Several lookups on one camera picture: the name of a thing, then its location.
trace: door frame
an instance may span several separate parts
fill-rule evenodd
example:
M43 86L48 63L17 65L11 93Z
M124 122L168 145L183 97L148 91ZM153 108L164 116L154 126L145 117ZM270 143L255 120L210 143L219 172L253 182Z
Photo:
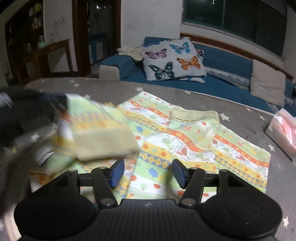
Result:
M86 53L85 51L83 51L83 49L86 49L86 48L85 46L83 46L83 43L79 40L79 38L83 37L81 35L85 35L85 32L82 34L79 33L77 1L81 1L81 0L72 0L72 19L73 19L73 37L74 37L75 55L76 55L79 76L86 76L90 73L90 63L89 62L86 63L85 61L83 61L83 57L85 58L84 56L85 54L87 54L87 56L89 57L89 52L87 51ZM121 0L114 0L113 9L114 9L113 16L115 16L115 19L113 21L115 25L115 47L120 48L121 47Z

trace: sofa armrest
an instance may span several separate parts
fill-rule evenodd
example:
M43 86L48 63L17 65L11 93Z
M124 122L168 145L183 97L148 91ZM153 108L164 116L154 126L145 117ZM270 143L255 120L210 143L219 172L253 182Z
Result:
M125 80L139 69L139 64L131 57L116 54L102 61L99 78L106 80Z

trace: orange butterfly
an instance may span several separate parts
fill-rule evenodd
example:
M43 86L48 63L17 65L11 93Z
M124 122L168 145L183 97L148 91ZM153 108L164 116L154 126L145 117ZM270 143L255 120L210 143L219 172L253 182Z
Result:
M177 60L184 70L188 70L189 66L194 66L195 68L200 69L200 64L198 63L198 58L196 56L193 56L190 62L181 58L177 58Z

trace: brown wooden door frame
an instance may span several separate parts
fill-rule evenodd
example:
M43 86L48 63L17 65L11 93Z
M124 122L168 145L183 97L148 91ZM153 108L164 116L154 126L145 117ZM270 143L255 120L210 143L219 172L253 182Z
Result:
M86 2L87 0L72 0L73 37L79 76L86 76L91 72L89 48L88 44L86 44L88 43L87 22L84 13L78 11L79 9L84 9L82 5L86 5ZM112 5L114 10L112 13L115 16L113 19L113 25L115 25L115 47L119 48L121 47L121 0L114 0Z

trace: dark green butterfly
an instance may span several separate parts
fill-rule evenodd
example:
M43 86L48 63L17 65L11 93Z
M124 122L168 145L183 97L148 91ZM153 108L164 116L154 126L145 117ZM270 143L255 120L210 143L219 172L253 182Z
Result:
M153 64L150 64L149 67L155 72L155 77L157 80L168 80L175 77L173 72L173 62L170 61L166 64L165 69L161 69Z

